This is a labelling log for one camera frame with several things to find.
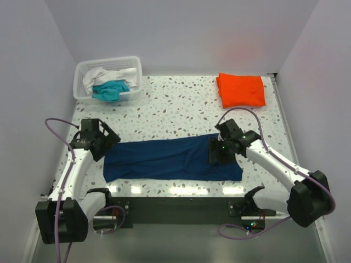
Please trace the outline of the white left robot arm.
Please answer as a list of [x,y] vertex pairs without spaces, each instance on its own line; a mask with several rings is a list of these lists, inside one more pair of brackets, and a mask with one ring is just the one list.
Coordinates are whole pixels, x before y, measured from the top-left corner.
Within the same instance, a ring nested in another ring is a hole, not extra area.
[[94,215],[108,215],[114,205],[108,188],[94,188],[80,199],[88,168],[101,160],[121,141],[98,118],[82,119],[77,132],[65,145],[68,149],[63,174],[46,201],[40,201],[35,214],[44,244],[83,242]]

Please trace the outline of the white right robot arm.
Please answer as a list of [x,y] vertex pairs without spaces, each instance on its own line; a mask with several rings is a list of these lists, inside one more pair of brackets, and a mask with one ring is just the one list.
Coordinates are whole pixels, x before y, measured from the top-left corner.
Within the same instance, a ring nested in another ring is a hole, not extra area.
[[245,211],[257,215],[262,210],[282,212],[302,227],[334,211],[336,204],[324,173],[311,172],[291,162],[269,146],[262,132],[243,132],[233,119],[217,123],[216,139],[209,141],[209,162],[228,164],[241,155],[264,168],[285,188],[271,192],[257,186],[244,197]]

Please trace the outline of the navy blue t shirt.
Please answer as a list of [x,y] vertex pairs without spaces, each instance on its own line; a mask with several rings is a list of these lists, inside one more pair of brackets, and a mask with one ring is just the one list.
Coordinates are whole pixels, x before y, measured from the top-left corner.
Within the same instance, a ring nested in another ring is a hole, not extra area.
[[104,158],[106,182],[117,179],[240,181],[243,170],[237,162],[211,164],[208,143],[217,134],[169,140],[123,142]]

